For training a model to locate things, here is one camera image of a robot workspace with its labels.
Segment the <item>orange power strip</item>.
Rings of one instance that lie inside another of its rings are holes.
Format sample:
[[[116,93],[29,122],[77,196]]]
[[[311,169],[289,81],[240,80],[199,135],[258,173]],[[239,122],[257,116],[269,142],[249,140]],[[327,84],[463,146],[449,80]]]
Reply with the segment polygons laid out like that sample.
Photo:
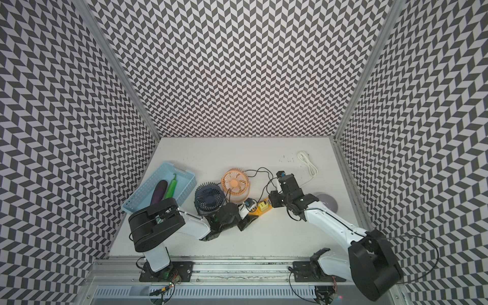
[[[268,199],[266,200],[263,200],[259,203],[256,203],[251,209],[250,209],[250,212],[249,212],[249,215],[251,216],[258,216],[260,217],[261,215],[269,212],[272,210],[272,205],[271,203],[269,202]]]

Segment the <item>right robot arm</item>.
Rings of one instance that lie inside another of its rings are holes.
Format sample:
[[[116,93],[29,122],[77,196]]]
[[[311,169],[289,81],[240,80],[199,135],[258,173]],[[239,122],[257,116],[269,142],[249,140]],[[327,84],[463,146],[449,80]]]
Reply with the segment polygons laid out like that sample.
[[[316,280],[339,277],[353,282],[370,301],[377,301],[404,277],[391,243],[381,231],[367,231],[338,216],[313,194],[304,194],[295,176],[277,172],[281,191],[269,195],[274,208],[285,207],[300,220],[316,226],[340,246],[322,248],[310,257]]]

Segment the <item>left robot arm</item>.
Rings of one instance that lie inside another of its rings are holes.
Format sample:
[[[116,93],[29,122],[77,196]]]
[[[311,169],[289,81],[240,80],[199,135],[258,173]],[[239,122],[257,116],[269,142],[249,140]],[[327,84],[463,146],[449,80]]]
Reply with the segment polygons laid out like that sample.
[[[175,233],[192,236],[200,241],[211,241],[228,229],[246,229],[258,216],[241,213],[245,205],[223,205],[216,213],[194,216],[183,211],[173,198],[165,199],[133,213],[129,219],[130,240],[135,251],[146,258],[149,269],[158,273],[169,266],[171,260],[164,241]]]

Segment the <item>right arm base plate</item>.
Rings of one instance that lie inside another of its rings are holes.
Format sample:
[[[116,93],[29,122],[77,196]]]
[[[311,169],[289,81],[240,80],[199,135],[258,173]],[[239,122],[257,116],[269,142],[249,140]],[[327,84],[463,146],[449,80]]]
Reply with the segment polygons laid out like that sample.
[[[323,272],[318,263],[311,261],[294,261],[292,266],[288,268],[292,273],[295,282],[327,282],[333,281],[342,283],[345,279],[341,277],[327,275]]]

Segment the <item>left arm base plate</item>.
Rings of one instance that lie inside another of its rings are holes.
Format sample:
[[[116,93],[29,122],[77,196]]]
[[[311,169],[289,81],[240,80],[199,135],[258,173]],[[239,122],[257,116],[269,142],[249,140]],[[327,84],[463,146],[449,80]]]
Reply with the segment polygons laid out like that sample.
[[[136,266],[141,271],[139,282],[173,282],[175,284],[180,284],[182,282],[190,282],[193,274],[194,262],[174,261],[160,271],[153,271],[147,262],[145,262],[143,265],[137,263]]]

